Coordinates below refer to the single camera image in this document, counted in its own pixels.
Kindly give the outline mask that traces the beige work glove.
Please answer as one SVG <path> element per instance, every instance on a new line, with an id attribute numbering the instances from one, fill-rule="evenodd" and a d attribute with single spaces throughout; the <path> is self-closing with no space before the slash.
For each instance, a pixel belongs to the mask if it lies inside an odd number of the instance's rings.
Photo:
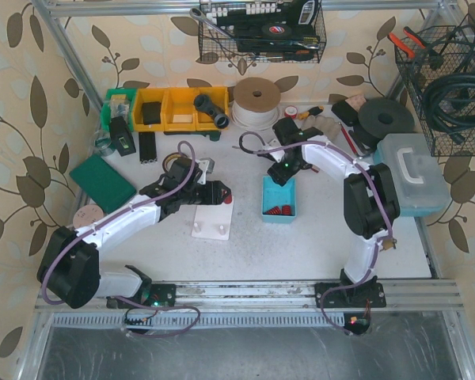
<path id="1" fill-rule="evenodd" d="M 341 126 L 338 122 L 336 122 L 332 117 L 326 117 L 323 115 L 308 116 L 304 120 L 301 129 L 307 130 L 312 127 L 318 129 L 331 143 L 336 142 L 336 138 L 341 130 Z"/>

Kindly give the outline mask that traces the brown tape roll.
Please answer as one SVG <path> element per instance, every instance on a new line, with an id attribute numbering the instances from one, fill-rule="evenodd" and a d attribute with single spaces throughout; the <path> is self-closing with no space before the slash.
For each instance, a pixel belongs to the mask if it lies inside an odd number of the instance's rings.
<path id="1" fill-rule="evenodd" d="M 184 155 L 183 154 L 179 154 L 179 153 L 172 153 L 172 154 L 169 154 L 168 156 L 166 156 L 164 158 L 164 160 L 162 161 L 162 168 L 164 170 L 165 173 L 167 173 L 171 167 L 171 165 L 178 159 L 178 158 L 183 158 Z"/>

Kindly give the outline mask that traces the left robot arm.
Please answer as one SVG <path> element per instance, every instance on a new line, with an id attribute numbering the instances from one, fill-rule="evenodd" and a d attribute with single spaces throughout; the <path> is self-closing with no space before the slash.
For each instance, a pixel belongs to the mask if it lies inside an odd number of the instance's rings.
<path id="1" fill-rule="evenodd" d="M 169 302 L 160 301 L 154 293 L 152 279 L 135 266 L 104 270 L 101 262 L 107 249 L 163 221 L 184 205 L 219 206 L 231 201 L 229 187 L 220 180 L 207 180 L 211 165 L 211 160 L 178 157 L 129 204 L 90 226 L 55 230 L 36 275 L 43 295 L 53 293 L 56 297 L 45 297 L 45 301 L 77 309 L 93 298 L 119 297 L 121 307 L 132 302 L 168 306 Z"/>

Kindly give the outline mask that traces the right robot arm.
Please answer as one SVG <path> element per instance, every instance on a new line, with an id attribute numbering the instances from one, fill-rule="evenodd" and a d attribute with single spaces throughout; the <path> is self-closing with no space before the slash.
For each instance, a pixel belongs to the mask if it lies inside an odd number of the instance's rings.
<path id="1" fill-rule="evenodd" d="M 375 275 L 378 254 L 395 242 L 393 222 L 400 206 L 392 173 L 385 164 L 370 165 L 332 143 L 315 127 L 301 130 L 285 117 L 272 130 L 277 146 L 265 146 L 274 164 L 270 178 L 284 186 L 299 170 L 316 167 L 343 185 L 343 216 L 355 235 L 355 248 L 337 283 L 319 283 L 317 306 L 323 308 L 383 307 Z"/>

